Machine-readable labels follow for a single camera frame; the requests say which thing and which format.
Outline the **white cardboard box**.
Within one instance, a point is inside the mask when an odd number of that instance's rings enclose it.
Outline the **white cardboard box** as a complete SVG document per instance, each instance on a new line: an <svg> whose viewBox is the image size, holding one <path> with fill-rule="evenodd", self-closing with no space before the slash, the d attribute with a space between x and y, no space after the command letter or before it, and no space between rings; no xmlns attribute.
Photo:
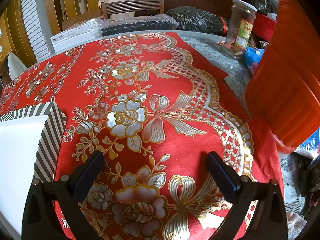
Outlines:
<svg viewBox="0 0 320 240"><path fill-rule="evenodd" d="M102 37L101 25L103 17L82 21L50 38L56 54L77 44L85 43Z"/></svg>

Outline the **orange plastic basket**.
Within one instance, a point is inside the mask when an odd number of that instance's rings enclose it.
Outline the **orange plastic basket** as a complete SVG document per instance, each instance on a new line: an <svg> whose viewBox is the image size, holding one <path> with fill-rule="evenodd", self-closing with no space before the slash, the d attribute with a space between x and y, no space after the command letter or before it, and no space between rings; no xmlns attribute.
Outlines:
<svg viewBox="0 0 320 240"><path fill-rule="evenodd" d="M245 99L281 152L294 151L319 128L319 35L297 0L279 0L271 42Z"/></svg>

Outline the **white louvered door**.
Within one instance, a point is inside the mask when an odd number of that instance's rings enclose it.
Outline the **white louvered door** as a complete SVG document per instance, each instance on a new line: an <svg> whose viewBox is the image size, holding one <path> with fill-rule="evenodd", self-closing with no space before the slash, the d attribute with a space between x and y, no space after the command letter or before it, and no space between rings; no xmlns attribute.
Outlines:
<svg viewBox="0 0 320 240"><path fill-rule="evenodd" d="M41 62L51 54L46 38L44 0L21 0L22 18L27 37L36 61Z"/></svg>

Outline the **red floral gold tablecloth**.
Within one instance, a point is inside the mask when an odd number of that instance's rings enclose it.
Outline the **red floral gold tablecloth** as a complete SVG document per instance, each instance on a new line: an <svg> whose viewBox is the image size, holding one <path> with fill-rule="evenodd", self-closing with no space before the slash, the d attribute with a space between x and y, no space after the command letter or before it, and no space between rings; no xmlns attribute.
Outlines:
<svg viewBox="0 0 320 240"><path fill-rule="evenodd" d="M40 148L42 178L103 153L79 203L100 239L208 239L231 208L209 152L252 181L283 181L271 129L248 118L226 75L176 33L120 35L31 66L1 92L1 113L54 102L67 116L61 144Z"/></svg>

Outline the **dark wooden chair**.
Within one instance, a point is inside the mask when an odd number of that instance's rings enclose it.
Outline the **dark wooden chair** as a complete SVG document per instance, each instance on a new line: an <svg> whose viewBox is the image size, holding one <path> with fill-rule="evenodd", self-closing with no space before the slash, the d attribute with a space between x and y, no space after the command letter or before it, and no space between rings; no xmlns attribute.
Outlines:
<svg viewBox="0 0 320 240"><path fill-rule="evenodd" d="M128 12L159 11L160 14L164 13L164 0L125 0L110 3L101 2L100 4L105 18Z"/></svg>

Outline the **dark package in clear plastic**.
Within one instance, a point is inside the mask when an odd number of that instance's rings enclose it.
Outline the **dark package in clear plastic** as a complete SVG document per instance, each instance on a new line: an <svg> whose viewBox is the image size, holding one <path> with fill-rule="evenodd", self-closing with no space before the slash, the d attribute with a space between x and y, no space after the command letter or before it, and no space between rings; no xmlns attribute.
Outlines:
<svg viewBox="0 0 320 240"><path fill-rule="evenodd" d="M176 30L178 22L166 14L129 17L119 20L104 20L99 25L103 36L145 30Z"/></svg>

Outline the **blue plastic bag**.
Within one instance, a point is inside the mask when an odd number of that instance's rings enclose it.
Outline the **blue plastic bag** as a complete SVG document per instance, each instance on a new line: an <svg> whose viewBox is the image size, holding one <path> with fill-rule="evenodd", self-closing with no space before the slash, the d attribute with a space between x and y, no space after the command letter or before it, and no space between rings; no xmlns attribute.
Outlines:
<svg viewBox="0 0 320 240"><path fill-rule="evenodd" d="M244 62L252 75L257 70L257 67L261 58L263 57L264 52L264 49L251 48L249 46L246 47L244 53Z"/></svg>

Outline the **white ironing board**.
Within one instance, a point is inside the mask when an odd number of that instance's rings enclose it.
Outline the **white ironing board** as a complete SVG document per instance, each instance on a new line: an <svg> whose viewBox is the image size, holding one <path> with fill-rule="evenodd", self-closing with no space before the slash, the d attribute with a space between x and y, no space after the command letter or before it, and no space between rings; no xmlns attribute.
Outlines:
<svg viewBox="0 0 320 240"><path fill-rule="evenodd" d="M10 52L8 55L8 68L9 76L12 80L16 79L28 69L13 52Z"/></svg>

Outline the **black plastic bag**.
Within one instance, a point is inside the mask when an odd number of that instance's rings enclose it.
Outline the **black plastic bag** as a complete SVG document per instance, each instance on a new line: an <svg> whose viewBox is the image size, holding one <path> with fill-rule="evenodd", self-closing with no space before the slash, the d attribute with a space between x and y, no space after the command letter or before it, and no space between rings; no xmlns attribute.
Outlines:
<svg viewBox="0 0 320 240"><path fill-rule="evenodd" d="M167 15L178 23L178 30L226 36L229 19L190 6L169 9Z"/></svg>

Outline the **glass jar with label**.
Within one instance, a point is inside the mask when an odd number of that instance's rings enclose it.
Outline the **glass jar with label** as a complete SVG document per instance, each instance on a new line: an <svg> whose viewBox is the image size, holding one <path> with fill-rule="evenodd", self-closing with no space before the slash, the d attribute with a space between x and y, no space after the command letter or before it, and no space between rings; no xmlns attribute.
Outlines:
<svg viewBox="0 0 320 240"><path fill-rule="evenodd" d="M223 44L226 54L240 58L244 54L256 18L257 8L242 0L233 0L231 19Z"/></svg>

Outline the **striped white jewelry tray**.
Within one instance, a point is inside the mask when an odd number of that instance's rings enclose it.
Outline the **striped white jewelry tray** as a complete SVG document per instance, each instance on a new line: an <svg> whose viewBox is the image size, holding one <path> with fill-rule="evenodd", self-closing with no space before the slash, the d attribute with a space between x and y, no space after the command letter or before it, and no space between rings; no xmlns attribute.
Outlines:
<svg viewBox="0 0 320 240"><path fill-rule="evenodd" d="M1 223L13 239L21 239L33 179L54 180L66 123L66 115L55 102L1 115Z"/></svg>

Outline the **red plastic tub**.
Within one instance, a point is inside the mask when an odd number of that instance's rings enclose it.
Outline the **red plastic tub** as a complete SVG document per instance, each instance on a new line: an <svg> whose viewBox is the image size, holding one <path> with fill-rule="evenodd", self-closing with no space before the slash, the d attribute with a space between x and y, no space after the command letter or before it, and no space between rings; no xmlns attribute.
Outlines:
<svg viewBox="0 0 320 240"><path fill-rule="evenodd" d="M270 42L276 21L258 12L255 16L253 34L266 42Z"/></svg>

